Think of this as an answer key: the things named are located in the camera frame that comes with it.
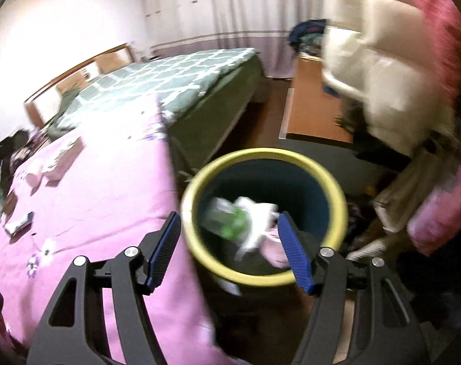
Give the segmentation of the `brown cardboard tray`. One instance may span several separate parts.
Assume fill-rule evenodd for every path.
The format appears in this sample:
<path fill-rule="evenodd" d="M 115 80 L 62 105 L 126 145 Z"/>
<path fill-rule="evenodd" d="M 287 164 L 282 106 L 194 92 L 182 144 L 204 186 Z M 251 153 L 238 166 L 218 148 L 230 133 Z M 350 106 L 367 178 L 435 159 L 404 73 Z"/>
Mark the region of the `brown cardboard tray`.
<path fill-rule="evenodd" d="M 40 170 L 41 175 L 48 181 L 62 180 L 83 149 L 84 144 L 81 137 L 63 141 L 55 149 L 54 157 L 43 165 Z"/>

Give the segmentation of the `brown square pillow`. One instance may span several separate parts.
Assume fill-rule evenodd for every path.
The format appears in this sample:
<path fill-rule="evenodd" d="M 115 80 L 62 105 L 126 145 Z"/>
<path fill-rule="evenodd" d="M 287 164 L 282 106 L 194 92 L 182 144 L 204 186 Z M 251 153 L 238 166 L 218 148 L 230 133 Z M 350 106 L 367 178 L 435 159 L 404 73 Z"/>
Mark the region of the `brown square pillow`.
<path fill-rule="evenodd" d="M 82 70 L 68 76 L 56 85 L 56 90 L 60 95 L 72 90 L 83 90 L 89 85 L 89 74 Z"/>
<path fill-rule="evenodd" d="M 95 58 L 95 63 L 97 64 L 99 71 L 103 74 L 112 73 L 118 69 L 126 67 L 132 62 L 133 59 L 125 51 L 105 53 Z"/>

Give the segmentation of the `pink red small carton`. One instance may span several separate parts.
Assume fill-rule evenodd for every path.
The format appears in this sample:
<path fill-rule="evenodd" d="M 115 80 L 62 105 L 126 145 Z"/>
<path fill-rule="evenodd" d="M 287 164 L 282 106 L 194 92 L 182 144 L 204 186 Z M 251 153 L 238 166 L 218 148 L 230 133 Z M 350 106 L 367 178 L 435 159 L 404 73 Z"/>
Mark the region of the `pink red small carton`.
<path fill-rule="evenodd" d="M 260 247 L 260 253 L 269 264 L 278 269 L 286 269 L 289 262 L 281 244 L 281 240 L 275 236 L 266 236 Z"/>

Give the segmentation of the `pink floral tablecloth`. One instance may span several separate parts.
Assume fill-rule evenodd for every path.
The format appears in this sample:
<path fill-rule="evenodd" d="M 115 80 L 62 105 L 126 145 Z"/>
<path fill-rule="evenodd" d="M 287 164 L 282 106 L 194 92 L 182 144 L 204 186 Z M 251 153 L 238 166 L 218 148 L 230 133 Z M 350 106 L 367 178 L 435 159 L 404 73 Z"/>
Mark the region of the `pink floral tablecloth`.
<path fill-rule="evenodd" d="M 60 181 L 60 143 L 84 149 Z M 177 212 L 159 105 L 104 113 L 24 162 L 0 224 L 0 364 L 227 364 L 180 233 L 142 294 L 139 245 Z"/>

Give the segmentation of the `orange wooden desk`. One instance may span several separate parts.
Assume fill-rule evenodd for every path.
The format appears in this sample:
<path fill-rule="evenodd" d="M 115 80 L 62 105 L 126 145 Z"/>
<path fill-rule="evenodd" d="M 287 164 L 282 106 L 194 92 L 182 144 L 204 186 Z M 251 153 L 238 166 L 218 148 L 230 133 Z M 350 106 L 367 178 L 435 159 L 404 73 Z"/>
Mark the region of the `orange wooden desk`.
<path fill-rule="evenodd" d="M 321 61 L 298 58 L 279 138 L 352 148 L 352 135 L 335 123 L 339 113 L 340 100 L 323 91 Z"/>

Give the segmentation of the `wooden headboard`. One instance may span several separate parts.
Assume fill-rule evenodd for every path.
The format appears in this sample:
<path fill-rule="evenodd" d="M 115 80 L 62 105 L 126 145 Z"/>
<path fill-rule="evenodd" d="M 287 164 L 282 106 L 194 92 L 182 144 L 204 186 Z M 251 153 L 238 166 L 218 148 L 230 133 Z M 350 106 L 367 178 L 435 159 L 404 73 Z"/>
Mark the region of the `wooden headboard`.
<path fill-rule="evenodd" d="M 133 48 L 129 44 L 120 44 L 75 65 L 50 80 L 24 101 L 24 110 L 30 123 L 35 128 L 42 129 L 57 112 L 62 95 L 67 91 L 83 90 L 93 79 L 108 73 L 109 68 L 118 69 L 134 62 L 136 57 Z"/>

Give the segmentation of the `cream puffer jacket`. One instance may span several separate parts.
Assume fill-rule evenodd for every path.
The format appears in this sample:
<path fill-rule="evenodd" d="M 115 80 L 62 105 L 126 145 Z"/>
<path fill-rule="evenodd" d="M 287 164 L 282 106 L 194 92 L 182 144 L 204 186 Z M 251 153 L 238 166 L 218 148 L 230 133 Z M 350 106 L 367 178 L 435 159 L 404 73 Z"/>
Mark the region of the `cream puffer jacket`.
<path fill-rule="evenodd" d="M 370 135 L 411 156 L 431 131 L 452 127 L 414 0 L 325 0 L 324 8 L 323 79 L 363 104 Z"/>

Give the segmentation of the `pile of dark clothes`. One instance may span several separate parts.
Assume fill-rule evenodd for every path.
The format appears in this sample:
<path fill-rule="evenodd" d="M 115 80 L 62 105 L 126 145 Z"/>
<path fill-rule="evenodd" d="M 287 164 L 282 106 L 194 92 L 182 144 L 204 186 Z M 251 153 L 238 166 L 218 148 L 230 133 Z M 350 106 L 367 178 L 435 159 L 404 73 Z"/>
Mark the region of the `pile of dark clothes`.
<path fill-rule="evenodd" d="M 296 53 L 320 57 L 326 19 L 314 19 L 294 26 L 288 35 L 288 44 Z"/>

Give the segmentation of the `white tissue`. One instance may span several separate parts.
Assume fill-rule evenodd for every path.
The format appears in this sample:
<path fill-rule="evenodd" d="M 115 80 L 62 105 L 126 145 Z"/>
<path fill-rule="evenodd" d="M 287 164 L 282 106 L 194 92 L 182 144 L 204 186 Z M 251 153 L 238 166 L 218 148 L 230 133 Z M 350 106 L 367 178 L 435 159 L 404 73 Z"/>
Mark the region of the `white tissue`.
<path fill-rule="evenodd" d="M 248 197 L 239 197 L 235 201 L 249 216 L 249 228 L 243 242 L 235 254 L 236 261 L 242 261 L 247 253 L 258 250 L 265 236 L 271 231 L 278 219 L 278 206 L 273 203 L 256 203 Z"/>

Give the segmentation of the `green plaid bed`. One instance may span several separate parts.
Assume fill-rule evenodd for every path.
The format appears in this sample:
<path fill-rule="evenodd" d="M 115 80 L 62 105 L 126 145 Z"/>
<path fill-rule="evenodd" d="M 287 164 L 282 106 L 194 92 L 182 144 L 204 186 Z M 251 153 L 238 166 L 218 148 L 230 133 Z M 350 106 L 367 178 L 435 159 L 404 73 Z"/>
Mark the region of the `green plaid bed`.
<path fill-rule="evenodd" d="M 253 48 L 204 50 L 132 63 L 98 76 L 83 90 L 61 97 L 48 133 L 60 137 L 104 113 L 159 105 L 180 166 L 195 172 L 219 150 L 263 80 Z"/>

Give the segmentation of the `clear green-label plastic bottle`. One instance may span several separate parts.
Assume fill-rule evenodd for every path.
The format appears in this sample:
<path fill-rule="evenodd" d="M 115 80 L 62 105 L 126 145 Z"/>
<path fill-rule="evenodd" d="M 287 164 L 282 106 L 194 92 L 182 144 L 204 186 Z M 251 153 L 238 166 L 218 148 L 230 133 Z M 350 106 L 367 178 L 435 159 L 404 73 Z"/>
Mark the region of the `clear green-label plastic bottle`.
<path fill-rule="evenodd" d="M 205 209 L 201 228 L 235 242 L 248 231 L 249 216 L 243 208 L 229 200 L 214 198 Z"/>

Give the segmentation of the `pink white striped curtain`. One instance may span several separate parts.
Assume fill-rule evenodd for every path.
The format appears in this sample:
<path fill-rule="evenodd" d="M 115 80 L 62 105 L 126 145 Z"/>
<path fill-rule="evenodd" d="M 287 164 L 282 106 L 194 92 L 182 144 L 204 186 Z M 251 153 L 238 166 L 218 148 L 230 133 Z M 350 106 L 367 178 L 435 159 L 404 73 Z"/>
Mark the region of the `pink white striped curtain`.
<path fill-rule="evenodd" d="M 254 48 L 269 78 L 292 76 L 288 44 L 301 22 L 323 18 L 324 0 L 144 0 L 149 50 L 169 57 Z"/>

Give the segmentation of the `red quilted jacket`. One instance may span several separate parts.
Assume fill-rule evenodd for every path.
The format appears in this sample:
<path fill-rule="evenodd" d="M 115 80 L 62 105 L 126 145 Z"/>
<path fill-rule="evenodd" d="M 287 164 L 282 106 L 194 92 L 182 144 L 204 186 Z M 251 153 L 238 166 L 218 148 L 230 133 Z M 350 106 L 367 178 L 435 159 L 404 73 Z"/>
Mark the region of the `red quilted jacket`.
<path fill-rule="evenodd" d="M 461 95 L 461 13 L 453 0 L 414 0 L 424 14 L 436 58 L 436 74 L 447 104 Z"/>

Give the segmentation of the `yellow-rimmed dark trash bin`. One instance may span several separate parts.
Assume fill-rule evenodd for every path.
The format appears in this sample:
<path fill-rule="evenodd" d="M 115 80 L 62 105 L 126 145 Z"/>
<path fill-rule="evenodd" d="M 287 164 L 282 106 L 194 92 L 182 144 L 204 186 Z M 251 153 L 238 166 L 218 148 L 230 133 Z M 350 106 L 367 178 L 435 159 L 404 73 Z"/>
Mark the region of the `yellow-rimmed dark trash bin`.
<path fill-rule="evenodd" d="M 288 212 L 301 231 L 335 251 L 348 220 L 331 173 L 278 148 L 232 152 L 209 163 L 186 188 L 181 212 L 191 254 L 231 293 L 295 282 L 278 237 L 279 214 Z"/>

